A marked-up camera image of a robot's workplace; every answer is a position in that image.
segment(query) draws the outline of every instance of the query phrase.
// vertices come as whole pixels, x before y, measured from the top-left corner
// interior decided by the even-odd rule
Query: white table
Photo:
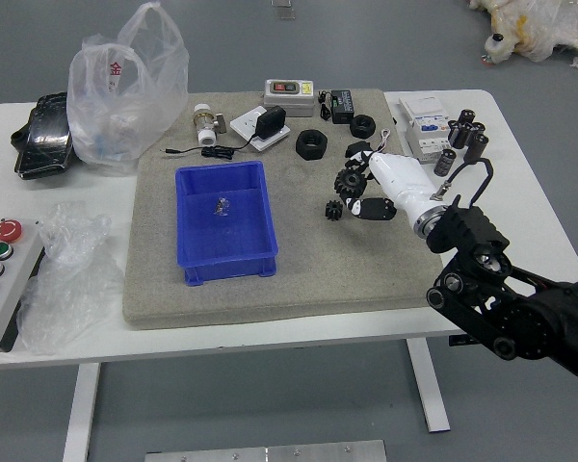
[[[402,132],[407,121],[397,104],[400,94],[385,95],[399,122],[397,128]],[[578,280],[578,257],[492,97],[480,90],[441,91],[436,95],[451,116],[465,108],[473,109],[476,120],[486,125],[490,143],[485,156],[493,162],[495,176],[478,205],[511,241],[506,253],[512,262],[555,280]],[[85,166],[76,166],[64,175],[20,180],[13,173],[16,152],[10,145],[10,136],[26,122],[33,107],[32,103],[0,105],[0,218],[39,218],[54,203],[83,200],[91,216],[107,214],[112,218],[110,250],[125,268],[136,177],[100,176]],[[441,179],[432,174],[432,169],[432,165],[425,166],[438,185]],[[484,171],[478,167],[465,171],[448,192],[449,200],[456,193],[462,193],[466,203],[484,178]],[[442,255],[443,263],[451,255]],[[512,286],[522,292],[521,287]],[[106,321],[56,354],[35,355],[17,341],[12,352],[0,353],[0,369],[81,365],[65,460],[85,460],[99,363],[221,351],[407,339],[429,429],[449,429],[424,338],[458,332],[456,326],[426,306],[252,324],[138,331],[124,322],[121,303],[116,301],[107,306]]]

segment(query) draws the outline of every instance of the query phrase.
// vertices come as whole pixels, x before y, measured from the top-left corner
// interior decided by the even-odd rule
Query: emergency stop button
[[[14,243],[21,237],[21,223],[16,219],[5,219],[0,222],[0,241]]]

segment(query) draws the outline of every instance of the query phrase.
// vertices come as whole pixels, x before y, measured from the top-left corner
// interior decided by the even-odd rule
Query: stuffed toy
[[[486,40],[487,64],[518,53],[543,61],[557,47],[578,52],[578,0],[469,0],[472,10],[490,13],[492,35]],[[578,67],[578,57],[572,66]]]

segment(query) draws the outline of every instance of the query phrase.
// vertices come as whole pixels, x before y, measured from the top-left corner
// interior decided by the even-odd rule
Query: black cable connector
[[[319,91],[319,98],[318,101],[321,104],[321,112],[319,115],[323,120],[329,120],[331,117],[331,111],[329,110],[328,106],[326,106],[326,98],[330,93],[328,91],[322,90]]]
[[[184,151],[180,151],[178,149],[171,149],[168,147],[167,149],[165,149],[165,153],[166,154],[185,154],[187,152],[201,149],[201,155],[203,157],[213,157],[216,159],[226,159],[228,161],[232,161],[233,155],[235,154],[235,151],[239,151],[240,149],[244,149],[245,147],[247,147],[249,145],[249,143],[252,141],[252,139],[256,136],[257,136],[257,134],[255,133],[254,135],[252,135],[249,138],[249,140],[246,142],[246,144],[244,144],[243,146],[240,146],[240,147],[197,146],[197,147],[191,147],[190,149],[185,149]]]

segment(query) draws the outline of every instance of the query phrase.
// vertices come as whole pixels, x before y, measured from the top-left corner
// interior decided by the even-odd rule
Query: black power adapter
[[[257,118],[254,127],[254,135],[261,140],[266,140],[275,135],[285,126],[287,113],[280,106],[273,106]]]
[[[332,90],[330,104],[333,123],[351,123],[355,110],[349,90]]]

